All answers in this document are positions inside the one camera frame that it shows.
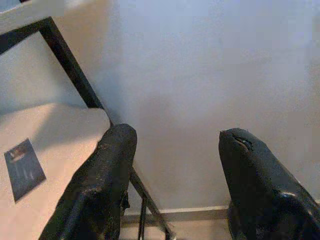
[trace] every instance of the table surface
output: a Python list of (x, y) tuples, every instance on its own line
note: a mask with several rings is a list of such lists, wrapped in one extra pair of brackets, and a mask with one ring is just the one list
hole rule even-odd
[[(38, 239), (74, 172), (110, 127), (102, 109), (47, 104), (0, 116), (0, 239)], [(29, 139), (46, 180), (15, 203), (4, 153)]]

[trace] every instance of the black metal frame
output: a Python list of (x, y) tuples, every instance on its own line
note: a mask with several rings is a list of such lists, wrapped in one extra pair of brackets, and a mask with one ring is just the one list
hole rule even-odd
[[(98, 99), (95, 91), (92, 89), (84, 72), (81, 70), (76, 58), (72, 54), (70, 48), (61, 35), (57, 25), (51, 17), (31, 23), (24, 27), (9, 31), (0, 35), (0, 55), (8, 51), (10, 48), (23, 41), (28, 36), (40, 32), (44, 40), (47, 42), (52, 52), (58, 59), (59, 63), (65, 70), (66, 74), (72, 81), (73, 85), (79, 92), (88, 108), (104, 109), (100, 100)], [(148, 208), (152, 215), (155, 217), (159, 226), (165, 233), (165, 240), (172, 240), (175, 234), (168, 226), (166, 220), (159, 212), (156, 204), (146, 190), (144, 184), (132, 167), (130, 181), (135, 190), (142, 198), (141, 215), (139, 224), (138, 240), (144, 239), (144, 229), (146, 220), (146, 209)]]

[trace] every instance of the card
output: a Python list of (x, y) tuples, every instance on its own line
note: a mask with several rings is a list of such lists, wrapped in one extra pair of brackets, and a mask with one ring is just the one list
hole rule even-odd
[(4, 153), (4, 158), (15, 202), (46, 180), (29, 139)]

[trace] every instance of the floor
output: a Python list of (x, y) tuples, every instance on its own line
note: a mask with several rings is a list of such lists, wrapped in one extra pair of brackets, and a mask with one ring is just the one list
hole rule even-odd
[[(176, 221), (170, 223), (177, 240), (231, 240), (226, 219)], [(121, 228), (120, 240), (136, 240), (138, 224)], [(145, 240), (164, 240), (165, 235), (155, 226), (145, 229)]]

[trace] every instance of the baseboard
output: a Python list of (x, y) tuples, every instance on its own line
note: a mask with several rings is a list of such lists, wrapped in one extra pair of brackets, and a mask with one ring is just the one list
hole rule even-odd
[[(196, 220), (213, 220), (213, 219), (226, 219), (228, 206), (210, 206), (210, 207), (193, 207), (193, 208), (177, 208), (177, 209), (164, 209), (161, 214), (168, 222), (177, 221), (196, 221)], [(124, 215), (124, 224), (139, 223), (140, 213), (130, 212)], [(145, 220), (148, 224), (154, 224), (153, 216), (149, 212)]]

